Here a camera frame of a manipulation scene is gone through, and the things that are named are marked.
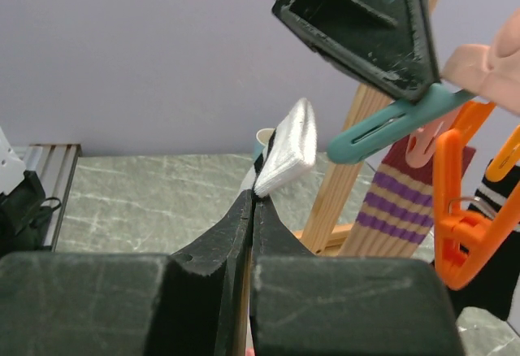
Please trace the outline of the pink round clip hanger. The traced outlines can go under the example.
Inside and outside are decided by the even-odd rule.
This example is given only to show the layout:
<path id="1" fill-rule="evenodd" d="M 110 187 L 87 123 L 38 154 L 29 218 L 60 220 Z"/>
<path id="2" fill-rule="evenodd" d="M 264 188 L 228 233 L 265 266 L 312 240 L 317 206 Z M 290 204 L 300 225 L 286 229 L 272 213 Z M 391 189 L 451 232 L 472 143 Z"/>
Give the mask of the pink round clip hanger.
<path id="1" fill-rule="evenodd" d="M 459 87 L 456 93 L 434 83 L 420 102 L 400 100 L 355 124 L 335 137 L 328 158 L 354 164 L 403 137 L 410 143 L 405 158 L 410 166 L 422 161 L 457 162 L 461 173 L 464 146 L 495 107 L 519 113 L 519 13 L 504 23 L 491 45 L 458 46 L 441 76 Z M 460 196 L 455 199 L 465 201 Z"/>

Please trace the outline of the wooden hanger rack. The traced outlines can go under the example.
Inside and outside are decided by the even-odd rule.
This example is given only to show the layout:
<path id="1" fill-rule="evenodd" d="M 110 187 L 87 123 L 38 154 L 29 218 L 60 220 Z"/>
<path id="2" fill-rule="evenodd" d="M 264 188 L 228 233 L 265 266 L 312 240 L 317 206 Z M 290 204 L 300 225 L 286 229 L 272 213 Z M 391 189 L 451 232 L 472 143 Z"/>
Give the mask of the wooden hanger rack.
<path id="1" fill-rule="evenodd" d="M 437 0 L 275 0 L 278 20 L 313 52 L 359 81 L 332 161 L 305 227 L 321 249 L 362 161 L 422 123 L 420 107 L 440 83 L 430 14 Z M 338 194 L 339 202 L 332 197 Z"/>

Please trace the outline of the black white striped sock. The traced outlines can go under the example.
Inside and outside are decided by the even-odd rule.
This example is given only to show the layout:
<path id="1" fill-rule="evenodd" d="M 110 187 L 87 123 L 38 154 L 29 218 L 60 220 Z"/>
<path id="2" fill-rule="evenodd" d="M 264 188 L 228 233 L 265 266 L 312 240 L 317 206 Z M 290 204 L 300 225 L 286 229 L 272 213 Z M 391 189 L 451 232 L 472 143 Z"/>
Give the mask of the black white striped sock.
<path id="1" fill-rule="evenodd" d="M 506 321 L 519 279 L 519 167 L 498 181 L 486 176 L 474 195 L 491 206 L 490 219 L 471 203 L 463 210 L 457 162 L 437 160 L 434 169 L 435 265 L 455 315 L 467 307 Z"/>

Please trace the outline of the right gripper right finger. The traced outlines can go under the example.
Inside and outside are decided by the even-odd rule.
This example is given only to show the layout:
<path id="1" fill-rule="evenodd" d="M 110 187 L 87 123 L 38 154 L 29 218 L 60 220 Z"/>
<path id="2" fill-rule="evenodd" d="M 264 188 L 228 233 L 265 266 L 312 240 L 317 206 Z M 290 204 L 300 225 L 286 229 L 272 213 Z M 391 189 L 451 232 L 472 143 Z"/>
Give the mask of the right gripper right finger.
<path id="1" fill-rule="evenodd" d="M 448 293 L 429 263 L 312 254 L 256 205 L 249 317 L 258 355 L 462 355 Z"/>

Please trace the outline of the beige purple striped sock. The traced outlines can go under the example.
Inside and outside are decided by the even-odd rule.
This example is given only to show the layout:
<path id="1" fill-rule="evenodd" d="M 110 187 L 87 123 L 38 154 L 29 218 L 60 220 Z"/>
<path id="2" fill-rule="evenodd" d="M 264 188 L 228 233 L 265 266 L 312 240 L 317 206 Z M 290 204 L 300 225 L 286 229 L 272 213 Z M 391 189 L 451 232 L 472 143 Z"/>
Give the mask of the beige purple striped sock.
<path id="1" fill-rule="evenodd" d="M 430 232 L 433 162 L 411 167 L 407 145 L 394 143 L 383 158 L 339 256 L 408 258 Z"/>

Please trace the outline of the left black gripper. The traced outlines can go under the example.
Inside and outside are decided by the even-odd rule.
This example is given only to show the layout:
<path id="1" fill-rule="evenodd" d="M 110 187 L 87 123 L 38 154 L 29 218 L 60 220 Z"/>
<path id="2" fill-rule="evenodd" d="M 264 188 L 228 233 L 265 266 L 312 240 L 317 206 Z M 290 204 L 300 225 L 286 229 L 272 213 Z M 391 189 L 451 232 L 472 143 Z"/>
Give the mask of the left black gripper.
<path id="1" fill-rule="evenodd" d="M 337 70 L 418 102 L 439 81 L 428 0 L 277 0 L 273 14 Z"/>

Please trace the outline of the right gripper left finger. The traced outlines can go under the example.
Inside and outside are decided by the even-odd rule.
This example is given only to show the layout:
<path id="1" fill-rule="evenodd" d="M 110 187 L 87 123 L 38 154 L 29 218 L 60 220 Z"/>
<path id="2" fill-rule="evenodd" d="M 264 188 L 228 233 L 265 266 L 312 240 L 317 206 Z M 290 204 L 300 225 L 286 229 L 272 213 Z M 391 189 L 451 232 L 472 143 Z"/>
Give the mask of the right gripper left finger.
<path id="1" fill-rule="evenodd" d="M 2 354 L 244 354 L 253 214 L 245 190 L 174 254 L 8 254 Z"/>

